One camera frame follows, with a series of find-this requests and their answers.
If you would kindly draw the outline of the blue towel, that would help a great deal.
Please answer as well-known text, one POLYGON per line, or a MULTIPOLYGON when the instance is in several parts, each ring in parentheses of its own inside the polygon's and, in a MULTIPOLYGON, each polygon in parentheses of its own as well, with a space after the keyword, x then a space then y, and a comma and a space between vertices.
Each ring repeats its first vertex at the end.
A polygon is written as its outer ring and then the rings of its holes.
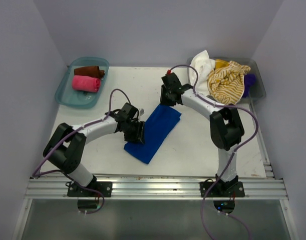
POLYGON ((158 105, 145 121, 145 143, 128 142, 124 145, 124 150, 140 162, 149 164, 180 119, 179 111, 166 105, 158 105))

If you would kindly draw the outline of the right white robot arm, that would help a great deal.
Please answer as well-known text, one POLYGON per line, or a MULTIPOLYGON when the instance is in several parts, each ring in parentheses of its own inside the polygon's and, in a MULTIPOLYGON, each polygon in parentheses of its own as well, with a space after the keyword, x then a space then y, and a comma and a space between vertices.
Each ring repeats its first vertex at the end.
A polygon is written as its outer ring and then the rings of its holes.
POLYGON ((222 105, 216 106, 211 100, 203 100, 197 96, 193 86, 182 85, 175 73, 168 73, 162 77, 160 103, 173 107, 183 105, 193 109, 210 124, 210 136, 218 149, 218 172, 216 174, 216 192, 220 196, 227 196, 238 183, 236 170, 235 148, 241 143, 244 128, 235 108, 222 105))

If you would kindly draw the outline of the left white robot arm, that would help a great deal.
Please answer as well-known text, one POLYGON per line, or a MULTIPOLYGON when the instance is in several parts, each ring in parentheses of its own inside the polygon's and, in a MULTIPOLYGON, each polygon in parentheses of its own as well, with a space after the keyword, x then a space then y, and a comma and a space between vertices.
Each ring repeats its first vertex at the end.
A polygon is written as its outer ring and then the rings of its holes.
POLYGON ((121 109, 110 111, 103 118, 84 125, 62 123, 45 147, 43 157, 79 184, 79 191, 83 195, 92 196, 98 188, 96 177, 81 163, 85 145, 119 132, 124 134, 127 143, 143 144, 145 122, 140 121, 143 114, 143 109, 125 103, 121 109))

